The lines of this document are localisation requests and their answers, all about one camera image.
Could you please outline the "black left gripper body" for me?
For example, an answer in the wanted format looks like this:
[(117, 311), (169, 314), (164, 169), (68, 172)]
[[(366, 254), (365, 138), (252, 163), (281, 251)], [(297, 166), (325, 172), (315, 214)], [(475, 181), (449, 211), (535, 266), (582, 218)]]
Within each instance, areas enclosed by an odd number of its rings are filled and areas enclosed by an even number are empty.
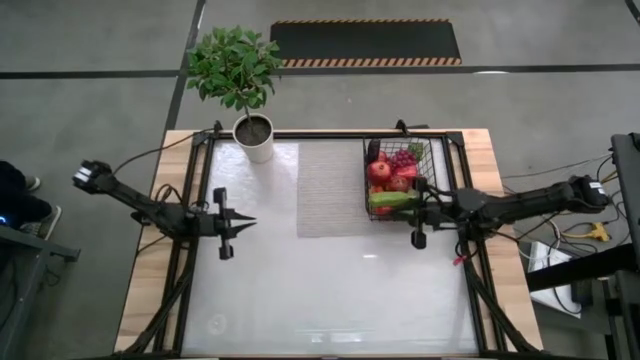
[(234, 257), (234, 250), (230, 244), (233, 211), (227, 207), (227, 192), (224, 187), (213, 190), (213, 202), (218, 205), (216, 214), (191, 212), (187, 216), (190, 232), (197, 236), (219, 237), (221, 239), (219, 258), (229, 260)]

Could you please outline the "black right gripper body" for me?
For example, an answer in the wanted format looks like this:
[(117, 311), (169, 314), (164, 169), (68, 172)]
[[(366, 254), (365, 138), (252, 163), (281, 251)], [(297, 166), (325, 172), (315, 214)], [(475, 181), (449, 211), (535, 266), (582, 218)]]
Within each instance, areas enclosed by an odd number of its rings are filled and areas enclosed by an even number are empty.
[(431, 227), (434, 231), (457, 230), (458, 224), (449, 215), (451, 206), (441, 199), (441, 195), (447, 195), (447, 192), (431, 186), (424, 177), (413, 179), (413, 189), (417, 191), (418, 197), (410, 206), (411, 245), (416, 249), (425, 249), (427, 247), (425, 226)]

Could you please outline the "green cucumber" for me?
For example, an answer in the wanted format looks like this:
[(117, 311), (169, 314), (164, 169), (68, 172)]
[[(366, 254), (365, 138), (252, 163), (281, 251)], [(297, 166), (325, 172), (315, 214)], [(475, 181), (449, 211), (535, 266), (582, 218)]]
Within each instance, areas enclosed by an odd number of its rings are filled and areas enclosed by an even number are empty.
[(368, 197), (368, 205), (371, 208), (379, 207), (399, 207), (403, 206), (413, 200), (418, 199), (419, 196), (415, 193), (407, 192), (377, 192)]

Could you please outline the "orange-red oblong vegetable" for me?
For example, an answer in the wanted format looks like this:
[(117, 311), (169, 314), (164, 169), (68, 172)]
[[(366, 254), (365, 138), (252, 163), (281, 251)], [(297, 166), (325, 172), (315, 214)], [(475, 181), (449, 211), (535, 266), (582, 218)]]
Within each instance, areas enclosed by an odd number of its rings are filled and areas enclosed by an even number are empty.
[[(385, 189), (383, 186), (372, 186), (369, 188), (369, 194), (384, 192)], [(370, 207), (371, 213), (378, 216), (385, 216), (389, 214), (393, 208), (389, 206), (381, 206), (381, 207)]]

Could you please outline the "red grape bunch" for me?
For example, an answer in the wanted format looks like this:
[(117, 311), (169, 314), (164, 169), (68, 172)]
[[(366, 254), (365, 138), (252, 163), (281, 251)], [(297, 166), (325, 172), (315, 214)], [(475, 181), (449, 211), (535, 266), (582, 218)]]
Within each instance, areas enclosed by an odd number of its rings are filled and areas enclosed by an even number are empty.
[(392, 169), (417, 165), (423, 155), (424, 149), (420, 143), (408, 143), (391, 156), (389, 164)]

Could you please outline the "red pomegranate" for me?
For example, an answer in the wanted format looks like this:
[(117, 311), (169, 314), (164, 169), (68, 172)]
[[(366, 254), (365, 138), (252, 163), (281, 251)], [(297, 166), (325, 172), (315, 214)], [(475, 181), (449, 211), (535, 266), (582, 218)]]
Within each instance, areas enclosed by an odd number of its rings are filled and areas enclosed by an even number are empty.
[(391, 179), (393, 172), (388, 163), (375, 161), (367, 166), (366, 175), (371, 185), (382, 186)]

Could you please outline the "potted green tree white pot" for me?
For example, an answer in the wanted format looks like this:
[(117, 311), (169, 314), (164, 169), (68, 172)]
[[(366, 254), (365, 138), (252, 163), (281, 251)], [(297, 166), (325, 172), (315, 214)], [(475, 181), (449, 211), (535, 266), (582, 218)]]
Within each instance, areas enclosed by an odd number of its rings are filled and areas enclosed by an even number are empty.
[(239, 26), (215, 27), (187, 52), (187, 87), (201, 101), (217, 99), (240, 114), (232, 137), (253, 163), (273, 154), (273, 123), (259, 110), (275, 93), (271, 75), (283, 66), (278, 53), (277, 42)]

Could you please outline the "grey mesh table mat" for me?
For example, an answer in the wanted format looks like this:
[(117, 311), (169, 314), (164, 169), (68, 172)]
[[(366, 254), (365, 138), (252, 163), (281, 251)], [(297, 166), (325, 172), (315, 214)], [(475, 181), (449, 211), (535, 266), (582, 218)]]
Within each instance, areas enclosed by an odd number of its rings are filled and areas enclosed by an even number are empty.
[(364, 150), (359, 139), (299, 145), (297, 235), (301, 238), (407, 235), (404, 221), (369, 218)]

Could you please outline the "yellow power splitter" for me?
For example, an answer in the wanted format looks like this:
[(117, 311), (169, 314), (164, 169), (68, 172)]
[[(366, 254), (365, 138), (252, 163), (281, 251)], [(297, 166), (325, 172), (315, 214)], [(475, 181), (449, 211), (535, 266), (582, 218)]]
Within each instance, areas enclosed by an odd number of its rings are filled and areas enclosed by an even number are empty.
[(607, 232), (605, 225), (602, 222), (589, 223), (591, 229), (585, 233), (571, 233), (569, 230), (562, 232), (562, 235), (566, 238), (574, 239), (593, 239), (599, 242), (609, 242), (611, 237)]

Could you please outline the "grey metal bench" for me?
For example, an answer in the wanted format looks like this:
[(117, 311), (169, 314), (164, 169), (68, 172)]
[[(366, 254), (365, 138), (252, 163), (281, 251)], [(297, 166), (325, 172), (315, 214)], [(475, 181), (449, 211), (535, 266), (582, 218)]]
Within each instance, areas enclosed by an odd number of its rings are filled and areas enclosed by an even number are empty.
[(27, 258), (26, 270), (23, 273), (16, 273), (16, 298), (12, 301), (7, 317), (0, 325), (0, 358), (9, 358), (9, 353), (18, 345), (26, 326), (38, 286), (44, 279), (49, 258), (59, 256), (65, 262), (76, 262), (81, 250), (46, 241), (5, 226), (0, 226), (0, 244), (12, 246), (18, 255), (25, 255)]

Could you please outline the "black hazard-striped floor mat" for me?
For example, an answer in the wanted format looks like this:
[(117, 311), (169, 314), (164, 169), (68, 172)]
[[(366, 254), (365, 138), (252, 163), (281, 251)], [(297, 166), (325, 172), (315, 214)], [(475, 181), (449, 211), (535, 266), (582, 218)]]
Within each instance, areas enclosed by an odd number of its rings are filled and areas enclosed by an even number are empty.
[(286, 68), (458, 66), (452, 23), (435, 19), (281, 20), (270, 40)]

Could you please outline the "person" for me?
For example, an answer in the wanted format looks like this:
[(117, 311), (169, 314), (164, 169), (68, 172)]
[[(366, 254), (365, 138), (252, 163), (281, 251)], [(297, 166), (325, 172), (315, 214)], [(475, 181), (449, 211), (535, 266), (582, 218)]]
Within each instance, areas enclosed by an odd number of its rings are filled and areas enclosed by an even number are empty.
[(34, 195), (40, 185), (37, 176), (25, 175), (8, 161), (0, 160), (0, 214), (15, 219), (13, 229), (47, 241), (62, 209)]

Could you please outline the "black equipment cart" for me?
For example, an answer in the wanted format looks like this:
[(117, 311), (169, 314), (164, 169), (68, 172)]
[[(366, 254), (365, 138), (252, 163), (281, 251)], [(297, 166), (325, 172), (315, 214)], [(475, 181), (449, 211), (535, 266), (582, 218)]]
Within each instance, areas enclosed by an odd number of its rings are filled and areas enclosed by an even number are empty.
[(629, 356), (640, 360), (640, 133), (616, 134), (611, 143), (631, 242), (534, 271), (526, 279), (537, 291), (612, 276), (617, 296), (608, 301), (607, 312), (623, 319)]

